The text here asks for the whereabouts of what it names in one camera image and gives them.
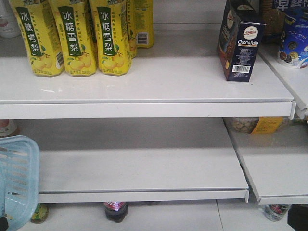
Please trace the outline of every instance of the green label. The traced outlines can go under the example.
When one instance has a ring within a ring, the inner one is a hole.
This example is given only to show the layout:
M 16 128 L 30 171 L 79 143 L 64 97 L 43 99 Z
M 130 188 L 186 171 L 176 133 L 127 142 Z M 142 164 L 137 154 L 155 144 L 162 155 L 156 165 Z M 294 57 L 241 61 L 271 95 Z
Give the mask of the green label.
M 16 10 L 22 21 L 23 28 L 25 30 L 28 44 L 31 50 L 31 54 L 33 56 L 42 56 L 42 53 L 39 48 L 38 39 L 35 34 L 35 30 L 30 18 L 29 10 L 25 7 L 16 7 Z
M 58 7 L 63 22 L 68 53 L 71 56 L 81 56 L 81 50 L 77 38 L 74 18 L 74 8 L 69 6 Z
M 97 7 L 100 17 L 103 38 L 103 51 L 105 55 L 115 55 L 114 43 L 112 40 L 111 9 L 109 7 Z

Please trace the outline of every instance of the blue snack container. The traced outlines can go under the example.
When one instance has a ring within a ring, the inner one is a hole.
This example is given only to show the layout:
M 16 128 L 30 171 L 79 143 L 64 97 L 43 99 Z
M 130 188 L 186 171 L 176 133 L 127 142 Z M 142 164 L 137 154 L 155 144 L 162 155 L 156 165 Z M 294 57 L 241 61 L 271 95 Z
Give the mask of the blue snack container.
M 308 65 L 307 7 L 294 7 L 285 11 L 278 62 L 298 69 Z

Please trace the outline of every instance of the dark bottle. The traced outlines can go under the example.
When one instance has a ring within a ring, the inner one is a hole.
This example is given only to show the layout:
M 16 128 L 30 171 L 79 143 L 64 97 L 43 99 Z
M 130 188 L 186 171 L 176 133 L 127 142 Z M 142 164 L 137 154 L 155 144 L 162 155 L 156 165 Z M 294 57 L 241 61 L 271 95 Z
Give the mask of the dark bottle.
M 104 202 L 105 213 L 109 220 L 120 223 L 128 213 L 128 204 L 123 201 Z

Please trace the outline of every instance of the barcode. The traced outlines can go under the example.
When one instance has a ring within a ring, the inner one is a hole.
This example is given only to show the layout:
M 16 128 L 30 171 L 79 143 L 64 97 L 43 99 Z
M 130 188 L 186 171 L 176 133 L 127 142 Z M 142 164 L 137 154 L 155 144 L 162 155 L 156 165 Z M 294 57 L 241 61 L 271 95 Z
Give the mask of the barcode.
M 232 72 L 242 72 L 242 73 L 249 73 L 250 66 L 240 66 L 240 65 L 234 65 Z
M 148 33 L 142 32 L 137 35 L 137 44 L 148 44 Z
M 59 52 L 59 53 L 57 54 L 57 61 L 58 61 L 59 66 L 62 66 L 62 65 L 64 64 L 62 52 Z

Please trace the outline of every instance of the cardboard box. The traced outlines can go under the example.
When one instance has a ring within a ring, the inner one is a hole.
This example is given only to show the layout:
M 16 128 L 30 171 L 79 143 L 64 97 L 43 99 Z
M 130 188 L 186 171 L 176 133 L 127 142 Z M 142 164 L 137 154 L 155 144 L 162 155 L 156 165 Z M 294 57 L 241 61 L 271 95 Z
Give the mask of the cardboard box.
M 249 82 L 265 25 L 247 0 L 227 0 L 217 47 L 226 80 Z

